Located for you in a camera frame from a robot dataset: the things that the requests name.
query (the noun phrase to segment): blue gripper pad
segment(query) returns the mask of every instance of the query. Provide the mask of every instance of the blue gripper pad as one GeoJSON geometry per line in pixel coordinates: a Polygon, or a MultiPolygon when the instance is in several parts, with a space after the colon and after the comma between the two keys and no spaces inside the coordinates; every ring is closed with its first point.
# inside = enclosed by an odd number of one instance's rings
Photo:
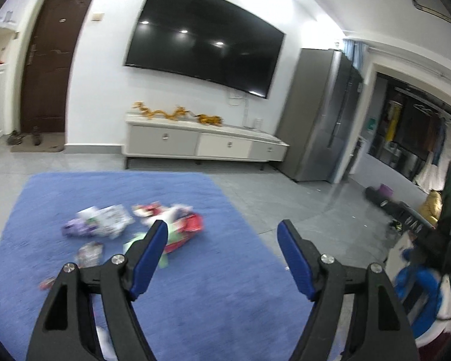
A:
{"type": "Polygon", "coordinates": [[[278,242],[281,247],[282,255],[284,255],[284,258],[289,265],[292,278],[296,282],[297,289],[302,294],[306,295],[309,300],[313,301],[316,290],[313,285],[311,267],[302,256],[299,246],[292,237],[284,221],[281,221],[278,225],[278,242]]]}
{"type": "Polygon", "coordinates": [[[129,290],[133,300],[137,299],[149,287],[150,280],[164,252],[168,238],[167,224],[160,221],[157,232],[133,269],[132,287],[129,290]]]}

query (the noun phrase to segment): ceiling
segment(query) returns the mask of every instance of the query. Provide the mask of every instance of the ceiling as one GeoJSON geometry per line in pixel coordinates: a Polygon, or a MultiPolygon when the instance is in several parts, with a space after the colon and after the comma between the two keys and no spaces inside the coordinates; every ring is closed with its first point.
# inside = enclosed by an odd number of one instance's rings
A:
{"type": "MultiPolygon", "coordinates": [[[[451,62],[451,24],[416,9],[412,0],[317,1],[353,38],[394,45],[431,60],[439,60],[440,56],[451,62]]],[[[438,0],[431,2],[449,11],[438,0]]]]}

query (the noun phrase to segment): wall-mounted tv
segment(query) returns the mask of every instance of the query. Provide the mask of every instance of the wall-mounted tv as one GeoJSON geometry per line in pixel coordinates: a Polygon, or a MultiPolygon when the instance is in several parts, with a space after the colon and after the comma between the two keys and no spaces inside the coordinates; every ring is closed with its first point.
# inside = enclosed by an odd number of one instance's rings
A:
{"type": "Polygon", "coordinates": [[[267,97],[283,38],[225,0],[147,0],[125,64],[267,97]]]}

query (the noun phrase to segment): yellow decoration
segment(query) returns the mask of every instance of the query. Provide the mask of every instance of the yellow decoration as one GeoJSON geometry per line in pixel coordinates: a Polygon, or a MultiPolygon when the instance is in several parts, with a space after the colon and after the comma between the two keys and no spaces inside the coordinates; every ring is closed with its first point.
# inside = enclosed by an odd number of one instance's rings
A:
{"type": "Polygon", "coordinates": [[[145,107],[144,103],[141,101],[136,101],[132,108],[139,109],[142,113],[142,116],[147,117],[148,119],[152,119],[155,115],[162,114],[165,118],[171,120],[171,121],[177,121],[178,117],[185,117],[187,114],[190,114],[192,117],[197,118],[197,121],[200,124],[203,125],[215,125],[220,126],[222,125],[222,118],[218,115],[206,115],[206,114],[199,114],[195,115],[190,110],[186,110],[185,107],[177,106],[174,110],[173,114],[167,114],[163,110],[155,110],[152,111],[150,108],[145,107]]]}
{"type": "Polygon", "coordinates": [[[393,111],[392,111],[392,119],[389,123],[388,131],[386,132],[385,141],[390,142],[394,140],[394,136],[396,134],[396,127],[399,122],[399,117],[401,115],[402,105],[399,103],[393,102],[393,111]]]}

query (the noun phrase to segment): wooden door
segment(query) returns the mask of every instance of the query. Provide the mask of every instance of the wooden door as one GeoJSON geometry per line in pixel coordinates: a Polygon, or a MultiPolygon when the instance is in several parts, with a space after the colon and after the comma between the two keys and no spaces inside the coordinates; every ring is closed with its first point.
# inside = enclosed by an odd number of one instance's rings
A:
{"type": "Polygon", "coordinates": [[[20,127],[65,131],[65,105],[77,38],[91,0],[45,0],[30,40],[22,81],[20,127]]]}

